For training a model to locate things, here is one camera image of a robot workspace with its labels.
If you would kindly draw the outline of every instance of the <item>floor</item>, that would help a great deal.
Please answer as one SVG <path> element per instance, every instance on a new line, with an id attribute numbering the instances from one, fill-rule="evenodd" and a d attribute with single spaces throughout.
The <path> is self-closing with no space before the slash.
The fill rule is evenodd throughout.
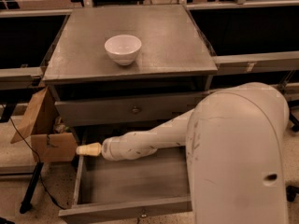
<path id="1" fill-rule="evenodd" d="M 72 8 L 80 7 L 79 4 L 70 3 L 70 0 L 18 0 L 23 9 L 41 8 Z M 18 124 L 26 104 L 18 106 L 18 112 L 12 117 Z M 0 124 L 0 167 L 35 165 L 31 150 L 23 141 L 10 144 L 15 133 L 11 124 Z M 294 133 L 289 125 L 284 136 L 284 172 L 287 185 L 299 187 L 299 133 Z M 31 201 L 33 208 L 25 214 L 20 214 L 21 201 L 30 181 L 29 175 L 19 177 L 0 176 L 0 217 L 18 224 L 22 223 L 65 223 L 58 217 L 59 207 L 55 206 L 49 195 L 45 192 L 41 182 L 36 186 L 36 191 Z M 47 163 L 42 170 L 42 177 L 48 191 L 54 196 L 60 206 L 70 208 L 76 181 L 76 169 L 69 162 Z M 293 203 L 288 203 L 290 224 L 299 223 L 299 197 Z M 176 215 L 137 218 L 107 222 L 107 224 L 192 224 L 192 213 Z"/>

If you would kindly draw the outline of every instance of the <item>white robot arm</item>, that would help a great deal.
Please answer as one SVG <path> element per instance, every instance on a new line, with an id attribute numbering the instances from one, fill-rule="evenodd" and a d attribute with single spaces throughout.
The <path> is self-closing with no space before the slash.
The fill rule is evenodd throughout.
<path id="1" fill-rule="evenodd" d="M 249 83 L 215 92 L 150 131 L 108 138 L 102 155 L 134 160 L 186 145 L 195 224 L 287 224 L 281 145 L 288 118 L 277 90 Z M 78 154 L 88 154 L 86 147 Z"/>

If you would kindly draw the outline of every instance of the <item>cardboard box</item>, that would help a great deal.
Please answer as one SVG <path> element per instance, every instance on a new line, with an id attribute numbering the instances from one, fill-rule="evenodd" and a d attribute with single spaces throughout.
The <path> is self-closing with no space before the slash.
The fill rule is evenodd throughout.
<path id="1" fill-rule="evenodd" d="M 11 143 L 31 136 L 31 148 L 41 162 L 72 161 L 77 142 L 72 133 L 52 134 L 53 124 L 59 116 L 48 88 L 35 93 L 30 100 Z M 33 152 L 35 161 L 38 156 Z"/>

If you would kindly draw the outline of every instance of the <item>black stand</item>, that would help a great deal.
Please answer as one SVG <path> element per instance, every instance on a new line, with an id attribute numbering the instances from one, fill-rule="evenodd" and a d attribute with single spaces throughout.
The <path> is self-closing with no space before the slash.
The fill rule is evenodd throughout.
<path id="1" fill-rule="evenodd" d="M 0 217 L 0 224 L 15 224 L 15 223 Z"/>
<path id="2" fill-rule="evenodd" d="M 26 191 L 25 197 L 24 197 L 23 201 L 21 202 L 20 213 L 22 213 L 22 214 L 29 211 L 32 207 L 30 202 L 31 202 L 32 196 L 34 195 L 34 192 L 35 192 L 35 189 L 36 189 L 36 184 L 37 184 L 38 178 L 40 176 L 40 172 L 43 168 L 43 165 L 44 165 L 43 162 L 38 162 L 36 164 L 36 168 L 34 170 L 32 178 L 30 180 L 30 183 L 29 183 L 28 189 Z"/>
<path id="3" fill-rule="evenodd" d="M 289 101 L 288 102 L 289 108 L 299 106 L 299 100 L 296 101 Z M 299 120 L 292 114 L 290 110 L 290 121 L 293 123 L 292 130 L 294 132 L 299 132 Z"/>
<path id="4" fill-rule="evenodd" d="M 6 123 L 9 121 L 16 106 L 17 106 L 17 102 L 7 103 L 7 105 L 5 106 L 5 108 L 3 110 L 2 116 L 0 118 L 0 123 Z"/>
<path id="5" fill-rule="evenodd" d="M 288 202 L 293 202 L 296 198 L 296 195 L 299 193 L 299 188 L 295 186 L 288 186 L 287 187 L 287 200 Z"/>

